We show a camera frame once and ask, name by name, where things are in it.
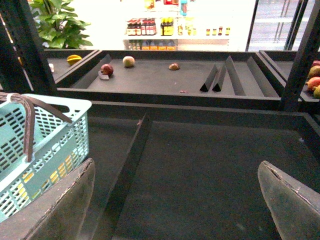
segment light blue plastic basket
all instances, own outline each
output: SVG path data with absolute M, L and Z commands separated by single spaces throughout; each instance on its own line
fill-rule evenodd
M 79 166 L 89 153 L 88 100 L 26 94 L 67 106 L 72 123 L 35 107 L 33 160 L 25 162 L 26 112 L 22 104 L 0 104 L 0 223 Z

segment potted plant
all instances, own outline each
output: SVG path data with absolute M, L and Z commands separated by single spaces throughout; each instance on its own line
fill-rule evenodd
M 90 23 L 76 19 L 75 9 L 69 4 L 73 0 L 30 0 L 32 16 L 39 36 L 50 49 L 79 49 L 92 46 L 82 34 Z

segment brown basket handle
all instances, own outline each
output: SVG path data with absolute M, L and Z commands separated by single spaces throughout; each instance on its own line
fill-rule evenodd
M 35 119 L 36 112 L 34 105 L 37 105 L 49 113 L 55 115 L 61 120 L 72 123 L 72 120 L 50 106 L 49 104 L 35 99 L 33 97 L 20 95 L 18 93 L 6 93 L 0 92 L 0 101 L 8 101 L 22 104 L 25 109 L 25 122 L 24 122 L 24 136 L 23 136 L 23 153 L 26 154 L 26 162 L 30 163 L 32 161 L 33 145 L 34 145 L 34 133 L 35 133 Z

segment dark gray shelf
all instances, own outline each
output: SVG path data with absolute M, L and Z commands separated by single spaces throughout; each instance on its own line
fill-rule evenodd
M 123 67 L 125 56 L 135 58 L 135 67 Z M 276 110 L 278 80 L 264 76 L 262 61 L 252 52 L 102 51 L 61 81 L 58 94 L 91 101 Z M 169 70 L 172 63 L 180 70 Z M 215 82 L 209 81 L 210 90 L 201 91 L 214 66 L 219 71 L 226 63 L 222 90 L 213 91 Z M 114 68 L 107 81 L 98 77 L 103 64 Z
M 261 50 L 259 53 L 268 62 L 269 68 L 275 71 L 274 76 L 277 77 L 279 81 L 284 82 L 283 87 L 285 87 L 297 52 Z M 301 111 L 312 114 L 320 113 L 320 100 L 314 98 L 313 93 L 308 91 L 306 85 L 302 89 L 300 98 L 302 100 L 300 107 Z
M 109 183 L 126 182 L 138 119 L 153 120 L 150 132 L 137 130 L 147 141 L 125 201 L 100 199 L 104 212 L 92 202 L 100 208 L 87 220 L 98 224 L 95 240 L 280 239 L 258 182 L 264 160 L 320 193 L 320 127 L 307 114 L 93 103 L 89 157 L 100 162 L 102 198 L 122 194 Z
M 46 49 L 44 51 L 45 56 L 49 64 L 53 64 L 54 73 L 53 79 L 55 82 L 59 82 L 63 79 L 68 73 L 72 72 L 77 65 L 80 65 L 82 61 L 86 59 L 86 57 L 91 56 L 95 53 L 96 50 L 80 50 L 80 49 Z M 67 58 L 70 55 L 78 55 L 82 57 L 82 60 L 70 66 L 67 62 Z

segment shopping basket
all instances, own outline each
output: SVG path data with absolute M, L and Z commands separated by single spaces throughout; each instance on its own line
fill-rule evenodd
M 0 223 L 79 166 L 89 153 L 90 101 L 16 93 L 6 99 L 14 102 L 0 104 Z M 63 116 L 49 105 L 66 106 L 68 111 Z

